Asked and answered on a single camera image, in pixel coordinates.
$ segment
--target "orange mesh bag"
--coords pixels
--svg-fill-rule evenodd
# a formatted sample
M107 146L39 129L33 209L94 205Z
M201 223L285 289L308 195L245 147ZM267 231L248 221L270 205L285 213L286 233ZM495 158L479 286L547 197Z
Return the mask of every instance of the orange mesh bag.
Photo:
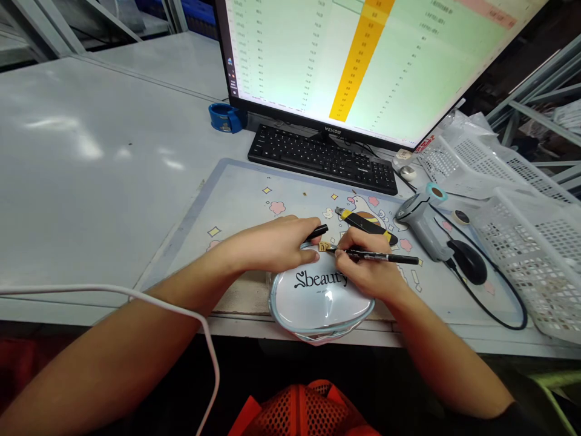
M378 435L326 380L292 385L266 403L248 398L229 436Z

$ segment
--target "orange column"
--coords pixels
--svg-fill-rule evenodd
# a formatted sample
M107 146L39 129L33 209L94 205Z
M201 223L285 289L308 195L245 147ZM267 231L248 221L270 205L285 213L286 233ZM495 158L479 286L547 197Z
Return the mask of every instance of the orange column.
M366 0L329 118L345 122L395 0Z

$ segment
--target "blue tape dispenser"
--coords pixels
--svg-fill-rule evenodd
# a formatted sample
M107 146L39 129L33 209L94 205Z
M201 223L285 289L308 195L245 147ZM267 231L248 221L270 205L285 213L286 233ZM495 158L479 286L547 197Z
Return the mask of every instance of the blue tape dispenser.
M215 103L208 107L212 127L223 132L236 133L246 127L248 112L236 109L224 103Z

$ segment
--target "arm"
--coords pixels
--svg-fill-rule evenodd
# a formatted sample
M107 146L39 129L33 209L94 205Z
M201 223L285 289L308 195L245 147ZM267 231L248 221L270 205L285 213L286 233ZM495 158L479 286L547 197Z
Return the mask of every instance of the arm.
M338 247L352 245L391 252L383 236L351 227ZM343 274L363 293L387 305L422 378L451 410L489 419L501 415L514 402L488 365L407 286L394 263L354 263L340 250L336 256L337 268Z
M316 261L318 253L299 247L318 225L317 218L289 216L245 230L149 294L209 315L242 272L280 272ZM199 327L145 302L126 304L41 371L0 417L0 434L84 434L123 417L153 390Z

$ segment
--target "black mouse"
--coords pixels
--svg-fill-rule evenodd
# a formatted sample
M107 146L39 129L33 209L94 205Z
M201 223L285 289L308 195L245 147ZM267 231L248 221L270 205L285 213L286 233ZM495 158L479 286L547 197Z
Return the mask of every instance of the black mouse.
M466 278L475 285L486 282L488 271L482 256L465 242L451 239L448 246L454 250L454 260Z

